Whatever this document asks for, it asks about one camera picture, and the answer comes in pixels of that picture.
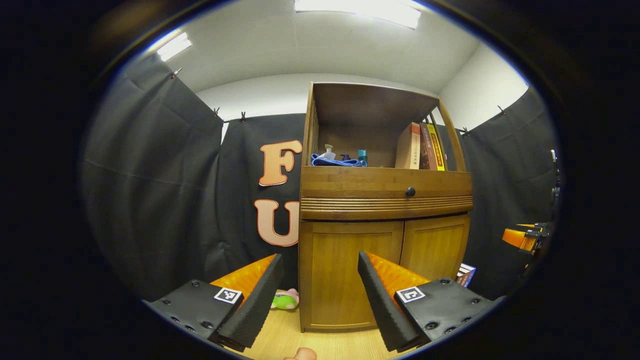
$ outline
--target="wooden floor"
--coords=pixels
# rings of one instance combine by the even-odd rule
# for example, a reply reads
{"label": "wooden floor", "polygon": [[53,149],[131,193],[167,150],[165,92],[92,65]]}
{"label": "wooden floor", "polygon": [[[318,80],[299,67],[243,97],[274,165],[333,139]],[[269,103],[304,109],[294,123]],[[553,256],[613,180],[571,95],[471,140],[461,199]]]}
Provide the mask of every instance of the wooden floor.
{"label": "wooden floor", "polygon": [[253,346],[238,354],[256,360],[282,360],[293,357],[300,347],[315,351],[317,360],[382,360],[405,353],[388,352],[377,329],[333,334],[301,333],[298,309],[271,309]]}

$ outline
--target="green plush toy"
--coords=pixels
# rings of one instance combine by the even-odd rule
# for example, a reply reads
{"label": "green plush toy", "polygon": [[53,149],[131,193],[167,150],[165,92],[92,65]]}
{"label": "green plush toy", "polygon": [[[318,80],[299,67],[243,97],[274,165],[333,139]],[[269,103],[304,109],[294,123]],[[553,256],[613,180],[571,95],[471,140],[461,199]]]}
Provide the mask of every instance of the green plush toy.
{"label": "green plush toy", "polygon": [[289,289],[287,291],[276,291],[276,295],[273,297],[271,308],[279,309],[295,309],[298,306],[298,292],[296,289]]}

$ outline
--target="finger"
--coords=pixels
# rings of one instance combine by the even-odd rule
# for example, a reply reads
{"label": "finger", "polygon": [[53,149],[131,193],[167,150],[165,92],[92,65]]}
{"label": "finger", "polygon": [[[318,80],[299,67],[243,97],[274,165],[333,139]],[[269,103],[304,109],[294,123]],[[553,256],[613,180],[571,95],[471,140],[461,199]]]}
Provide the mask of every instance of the finger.
{"label": "finger", "polygon": [[298,349],[295,359],[296,360],[316,360],[317,355],[316,355],[316,352],[311,350],[310,348],[301,347]]}

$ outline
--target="black fabric backdrop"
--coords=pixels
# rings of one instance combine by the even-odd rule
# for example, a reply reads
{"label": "black fabric backdrop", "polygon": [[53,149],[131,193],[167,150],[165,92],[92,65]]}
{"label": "black fabric backdrop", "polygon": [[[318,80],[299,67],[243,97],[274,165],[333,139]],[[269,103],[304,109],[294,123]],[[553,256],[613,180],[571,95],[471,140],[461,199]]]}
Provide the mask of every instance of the black fabric backdrop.
{"label": "black fabric backdrop", "polygon": [[284,204],[300,199],[300,168],[302,154],[294,154],[290,172],[281,167],[287,182],[261,186],[258,180],[264,171],[264,154],[260,147],[268,143],[303,141],[305,114],[273,115],[248,118],[244,122],[229,122],[220,151],[218,198],[216,209],[222,235],[221,248],[224,265],[216,270],[220,276],[228,269],[242,267],[274,253],[282,254],[285,275],[281,288],[298,288],[298,244],[289,247],[271,245],[257,230],[257,210],[253,203],[259,199],[278,202],[273,229],[289,233],[289,212]]}
{"label": "black fabric backdrop", "polygon": [[[274,230],[289,232],[284,204],[299,200],[301,154],[290,172],[281,168],[286,183],[260,186],[260,147],[302,142],[305,114],[232,120],[220,145],[222,120],[170,74],[157,56],[130,65],[95,118],[83,195],[102,251],[147,300],[276,252],[286,269],[281,287],[297,288],[298,246],[264,241],[254,202],[277,201]],[[548,220],[555,183],[549,150],[557,147],[544,105],[529,90],[505,112],[460,136],[474,188],[464,262],[477,267],[470,289],[490,299],[514,285],[528,260],[501,240],[504,228]],[[455,170],[449,139],[442,140]]]}
{"label": "black fabric backdrop", "polygon": [[560,149],[532,89],[460,138],[474,191],[463,261],[477,270],[468,287],[493,300],[512,289],[530,260],[502,241],[505,227],[550,220],[556,184],[550,151]]}
{"label": "black fabric backdrop", "polygon": [[122,70],[86,139],[86,213],[135,294],[155,300],[224,263],[215,208],[223,121],[151,56]]}

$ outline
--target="blue cloth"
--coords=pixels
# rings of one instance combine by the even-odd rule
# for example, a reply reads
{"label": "blue cloth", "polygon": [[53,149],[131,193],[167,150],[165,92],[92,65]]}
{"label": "blue cloth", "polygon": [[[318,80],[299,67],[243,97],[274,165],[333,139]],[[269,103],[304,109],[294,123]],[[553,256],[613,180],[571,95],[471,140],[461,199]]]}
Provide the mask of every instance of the blue cloth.
{"label": "blue cloth", "polygon": [[311,165],[315,167],[362,167],[367,166],[367,163],[363,164],[363,161],[351,159],[351,160],[329,160],[319,159],[318,154],[311,154]]}

